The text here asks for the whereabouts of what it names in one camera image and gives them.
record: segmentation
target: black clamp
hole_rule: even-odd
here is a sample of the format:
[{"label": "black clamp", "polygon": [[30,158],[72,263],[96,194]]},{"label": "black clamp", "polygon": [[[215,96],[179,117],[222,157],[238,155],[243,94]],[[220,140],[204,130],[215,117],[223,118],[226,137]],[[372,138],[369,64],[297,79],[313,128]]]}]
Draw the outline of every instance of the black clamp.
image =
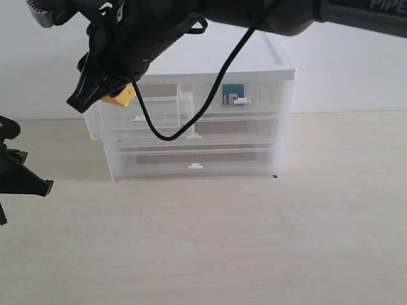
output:
[{"label": "black clamp", "polygon": [[[17,122],[0,116],[0,194],[30,194],[45,197],[53,181],[43,180],[24,166],[27,152],[7,149],[4,141],[15,139],[21,128]],[[0,204],[0,226],[7,218]]]}]

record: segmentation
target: plastic drawer unit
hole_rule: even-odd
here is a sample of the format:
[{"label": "plastic drawer unit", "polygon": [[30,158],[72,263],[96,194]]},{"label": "plastic drawer unit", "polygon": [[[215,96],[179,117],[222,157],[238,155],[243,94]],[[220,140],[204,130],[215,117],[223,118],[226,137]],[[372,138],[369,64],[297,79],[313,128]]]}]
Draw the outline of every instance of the plastic drawer unit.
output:
[{"label": "plastic drawer unit", "polygon": [[[244,32],[211,22],[204,35],[184,36],[153,62],[139,85],[160,133],[174,134],[201,108]],[[103,141],[113,180],[275,177],[282,171],[295,74],[273,36],[256,32],[231,65],[208,111],[181,138],[157,139],[137,98],[128,107],[97,102],[85,119],[91,138]]]}]

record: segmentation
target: black cable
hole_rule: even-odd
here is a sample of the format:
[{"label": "black cable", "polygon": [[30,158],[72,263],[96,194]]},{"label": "black cable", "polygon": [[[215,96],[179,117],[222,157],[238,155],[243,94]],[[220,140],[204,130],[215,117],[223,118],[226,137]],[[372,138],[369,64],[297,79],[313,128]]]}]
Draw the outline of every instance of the black cable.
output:
[{"label": "black cable", "polygon": [[171,135],[169,137],[162,135],[155,128],[153,122],[151,121],[150,115],[149,115],[148,110],[146,108],[146,105],[144,103],[144,100],[143,100],[143,97],[141,95],[140,89],[139,89],[139,87],[137,85],[137,82],[134,79],[134,73],[133,73],[132,66],[131,66],[130,61],[129,61],[129,59],[126,56],[126,53],[124,51],[124,47],[122,45],[120,35],[118,33],[116,18],[113,18],[113,30],[114,30],[114,35],[116,36],[116,39],[118,41],[119,52],[121,52],[121,55],[123,56],[123,58],[126,61],[128,72],[130,73],[132,84],[133,84],[134,90],[135,90],[135,92],[137,94],[137,98],[139,99],[139,103],[140,103],[142,112],[144,114],[144,117],[146,118],[147,124],[148,124],[149,128],[151,129],[151,131],[154,133],[154,135],[156,137],[158,137],[162,141],[172,142],[172,141],[178,139],[186,131],[188,131],[188,129],[190,129],[205,114],[205,112],[208,110],[209,106],[211,105],[211,103],[212,103],[212,101],[213,101],[213,99],[214,99],[214,97],[215,97],[215,95],[216,95],[216,93],[217,93],[217,91],[218,91],[218,89],[219,89],[219,87],[221,85],[221,82],[222,82],[222,80],[224,78],[224,75],[226,74],[227,70],[229,69],[231,63],[234,61],[236,56],[239,54],[239,52],[242,50],[242,48],[245,46],[245,44],[248,42],[248,40],[254,34],[256,29],[267,19],[269,14],[273,10],[275,10],[282,1],[283,0],[274,0],[273,3],[271,5],[269,5],[269,7],[267,7],[264,14],[259,18],[259,20],[252,27],[250,27],[247,30],[247,32],[245,33],[243,38],[239,41],[239,43],[236,45],[235,49],[229,55],[226,62],[223,64],[222,69],[220,70],[219,74],[217,75],[217,78],[216,78],[216,80],[215,80],[215,82],[213,84],[213,87],[212,87],[212,89],[211,89],[211,91],[210,91],[210,93],[209,93],[209,95],[207,97],[206,102],[203,104],[202,108],[178,132],[176,132],[175,134],[173,134],[173,135]]}]

